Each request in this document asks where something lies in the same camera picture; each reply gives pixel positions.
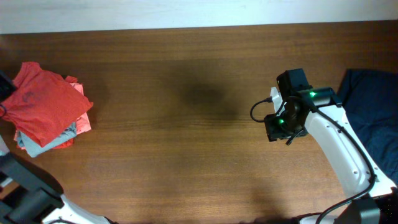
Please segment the orange printed t-shirt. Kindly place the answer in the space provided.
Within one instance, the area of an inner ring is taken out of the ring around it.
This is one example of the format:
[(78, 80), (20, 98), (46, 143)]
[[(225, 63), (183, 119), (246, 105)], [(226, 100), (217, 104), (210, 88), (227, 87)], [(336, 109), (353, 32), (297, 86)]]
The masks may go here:
[(61, 135), (93, 104), (61, 75), (24, 62), (13, 79), (17, 90), (1, 103), (1, 118), (41, 146)]

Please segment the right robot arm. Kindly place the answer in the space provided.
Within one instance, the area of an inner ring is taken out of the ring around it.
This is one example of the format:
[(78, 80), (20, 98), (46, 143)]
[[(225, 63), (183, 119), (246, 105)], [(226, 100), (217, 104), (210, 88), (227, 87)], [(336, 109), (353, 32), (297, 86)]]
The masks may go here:
[(330, 87), (314, 88), (304, 70), (276, 78), (267, 101), (274, 113), (262, 120), (270, 142), (311, 135), (335, 172), (345, 199), (292, 223), (397, 223), (397, 186), (373, 161), (351, 127), (341, 100)]

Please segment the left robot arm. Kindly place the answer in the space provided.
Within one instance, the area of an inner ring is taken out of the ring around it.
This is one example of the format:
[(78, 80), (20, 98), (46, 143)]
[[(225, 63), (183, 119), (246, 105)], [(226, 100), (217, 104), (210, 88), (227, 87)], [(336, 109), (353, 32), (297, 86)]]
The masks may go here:
[[(23, 63), (2, 86), (1, 118), (39, 147), (49, 147), (92, 104), (61, 75)], [(18, 184), (1, 199), (1, 223), (111, 223), (68, 200), (48, 172), (4, 147), (1, 186)]]

